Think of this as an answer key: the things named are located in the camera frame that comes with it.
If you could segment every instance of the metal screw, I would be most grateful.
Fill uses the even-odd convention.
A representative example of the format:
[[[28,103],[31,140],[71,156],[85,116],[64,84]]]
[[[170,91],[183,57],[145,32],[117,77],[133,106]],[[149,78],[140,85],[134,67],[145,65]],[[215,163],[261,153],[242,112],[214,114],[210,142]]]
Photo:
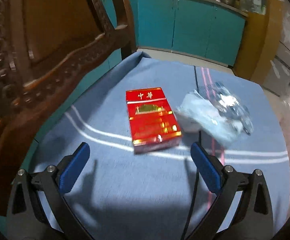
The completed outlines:
[[[234,171],[234,168],[232,166],[230,166],[230,165],[227,165],[227,166],[225,166],[225,171],[228,172],[228,173],[231,173],[231,172]]]
[[[47,167],[47,172],[53,172],[55,170],[55,166],[54,165],[49,165]]]
[[[19,176],[23,176],[24,173],[25,173],[25,170],[24,170],[24,169],[20,169],[20,170],[17,172],[17,174],[18,174]]]
[[[261,170],[255,170],[255,173],[257,176],[263,175],[263,172]]]

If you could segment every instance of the wooden chair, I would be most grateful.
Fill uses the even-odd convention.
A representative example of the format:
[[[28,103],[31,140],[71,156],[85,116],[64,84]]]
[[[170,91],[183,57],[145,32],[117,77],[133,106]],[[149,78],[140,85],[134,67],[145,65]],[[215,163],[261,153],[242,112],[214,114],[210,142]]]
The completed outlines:
[[[0,215],[34,136],[84,75],[136,51],[129,0],[0,0]]]

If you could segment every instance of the floor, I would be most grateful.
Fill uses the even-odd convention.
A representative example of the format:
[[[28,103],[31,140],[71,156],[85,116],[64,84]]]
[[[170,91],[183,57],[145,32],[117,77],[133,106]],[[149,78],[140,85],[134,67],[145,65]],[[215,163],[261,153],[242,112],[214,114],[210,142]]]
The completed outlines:
[[[208,62],[206,60],[202,60],[202,59],[198,59],[198,58],[194,58],[194,57],[189,57],[189,56],[185,56],[185,55],[180,55],[180,54],[176,54],[176,53],[171,53],[171,52],[165,52],[165,51],[159,51],[159,50],[153,50],[153,49],[138,49],[138,51],[144,51],[147,54],[149,54],[152,58],[155,59],[160,59],[160,60],[167,60],[167,61],[179,61],[182,62],[184,64],[188,64],[188,65],[195,65],[195,66],[200,66],[200,67],[206,67],[206,68],[211,68],[211,69],[215,69],[218,71],[222,71],[222,72],[226,72],[229,74],[234,75],[234,73],[232,72],[231,69],[212,63],[212,62]],[[267,96],[267,99],[270,103],[270,105],[273,108],[274,113],[277,116],[278,121],[280,121],[282,119],[283,116],[283,103],[281,101],[281,99],[272,94],[271,92],[264,90],[265,95]]]

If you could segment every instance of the blue tablecloth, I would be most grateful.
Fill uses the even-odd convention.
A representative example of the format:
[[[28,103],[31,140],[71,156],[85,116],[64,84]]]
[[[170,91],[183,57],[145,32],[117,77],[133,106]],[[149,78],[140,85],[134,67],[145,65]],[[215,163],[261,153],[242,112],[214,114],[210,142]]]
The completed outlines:
[[[203,134],[203,146],[237,171],[261,169],[272,202],[274,232],[285,223],[289,162],[278,120],[261,87],[223,72],[155,60],[136,52],[76,100],[39,143],[31,162],[32,172],[42,171],[72,154],[81,142],[90,145],[90,159],[65,198],[96,239],[180,239],[196,177],[189,147],[198,135],[184,134],[179,147],[134,155],[125,91],[162,87],[175,109],[186,93],[196,89],[195,75],[199,86],[223,82],[248,107],[254,124],[251,136],[242,134],[227,150],[207,134]],[[220,230],[230,224],[240,195],[236,194]],[[40,197],[51,225],[59,228],[44,195]],[[214,198],[200,178],[188,233]]]

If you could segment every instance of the red box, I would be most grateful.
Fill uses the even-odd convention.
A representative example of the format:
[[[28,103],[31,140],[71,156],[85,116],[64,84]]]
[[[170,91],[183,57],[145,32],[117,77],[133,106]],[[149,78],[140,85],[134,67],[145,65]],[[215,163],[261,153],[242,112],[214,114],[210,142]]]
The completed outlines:
[[[161,88],[126,91],[135,153],[179,145],[181,129]]]

